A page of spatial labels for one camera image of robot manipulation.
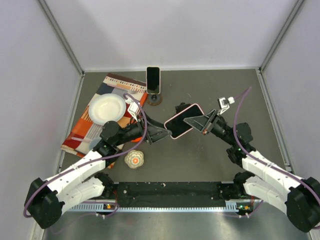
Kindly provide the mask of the pink-cased phone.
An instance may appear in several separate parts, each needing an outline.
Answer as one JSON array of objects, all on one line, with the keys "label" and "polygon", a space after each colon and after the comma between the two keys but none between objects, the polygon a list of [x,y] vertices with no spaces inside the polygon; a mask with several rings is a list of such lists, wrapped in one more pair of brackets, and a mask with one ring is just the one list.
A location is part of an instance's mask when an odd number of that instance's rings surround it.
[{"label": "pink-cased phone", "polygon": [[164,123],[164,128],[171,131],[170,137],[173,140],[178,139],[192,130],[192,127],[184,122],[184,119],[190,117],[199,117],[202,115],[204,115],[204,112],[201,107],[196,103],[191,104],[186,109],[180,111],[179,113],[168,119]]}]

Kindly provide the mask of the grey phone stand wooden base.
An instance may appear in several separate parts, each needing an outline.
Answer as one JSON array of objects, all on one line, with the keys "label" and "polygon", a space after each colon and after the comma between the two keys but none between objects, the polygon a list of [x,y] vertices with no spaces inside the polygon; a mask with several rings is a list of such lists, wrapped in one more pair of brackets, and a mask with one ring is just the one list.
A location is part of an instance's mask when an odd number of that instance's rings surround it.
[{"label": "grey phone stand wooden base", "polygon": [[150,106],[157,106],[162,102],[162,100],[163,100],[163,97],[161,94],[148,94],[146,98],[146,102]]}]

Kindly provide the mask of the white-cased smartphone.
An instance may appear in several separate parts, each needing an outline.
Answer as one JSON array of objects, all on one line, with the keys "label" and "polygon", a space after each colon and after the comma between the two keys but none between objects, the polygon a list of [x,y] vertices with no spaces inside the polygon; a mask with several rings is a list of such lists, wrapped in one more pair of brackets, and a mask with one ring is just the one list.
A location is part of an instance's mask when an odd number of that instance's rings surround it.
[{"label": "white-cased smartphone", "polygon": [[146,67],[146,91],[151,95],[158,95],[161,92],[161,70],[158,66]]}]

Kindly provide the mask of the black round-base camera stand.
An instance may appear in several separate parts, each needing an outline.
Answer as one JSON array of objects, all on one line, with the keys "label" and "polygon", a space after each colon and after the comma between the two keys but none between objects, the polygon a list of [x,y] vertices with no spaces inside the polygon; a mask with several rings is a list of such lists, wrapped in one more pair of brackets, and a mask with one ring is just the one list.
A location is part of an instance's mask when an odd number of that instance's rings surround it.
[{"label": "black round-base camera stand", "polygon": [[180,105],[175,106],[175,114],[178,115],[191,106],[190,103],[181,102]]}]

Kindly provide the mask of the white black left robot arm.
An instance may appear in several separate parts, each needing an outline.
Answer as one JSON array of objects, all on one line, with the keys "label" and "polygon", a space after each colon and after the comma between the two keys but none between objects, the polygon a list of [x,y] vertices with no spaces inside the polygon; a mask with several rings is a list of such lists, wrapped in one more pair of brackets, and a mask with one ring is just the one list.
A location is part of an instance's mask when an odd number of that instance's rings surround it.
[{"label": "white black left robot arm", "polygon": [[37,178],[30,184],[23,216],[47,229],[76,205],[100,196],[109,198],[114,191],[113,181],[102,170],[124,155],[118,146],[135,139],[152,144],[171,135],[162,123],[147,115],[126,127],[106,122],[100,141],[83,158],[59,174],[45,180]]}]

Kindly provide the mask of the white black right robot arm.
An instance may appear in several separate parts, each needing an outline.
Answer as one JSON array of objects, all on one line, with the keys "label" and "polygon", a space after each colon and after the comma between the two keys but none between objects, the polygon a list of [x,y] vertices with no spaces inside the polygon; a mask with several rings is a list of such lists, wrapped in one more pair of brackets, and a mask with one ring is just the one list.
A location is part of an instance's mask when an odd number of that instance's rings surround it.
[{"label": "white black right robot arm", "polygon": [[304,179],[279,167],[251,146],[250,126],[234,123],[229,126],[217,110],[183,120],[203,135],[209,133],[230,145],[229,159],[245,170],[233,185],[239,198],[257,197],[286,214],[300,231],[308,233],[320,228],[320,183],[313,177]]}]

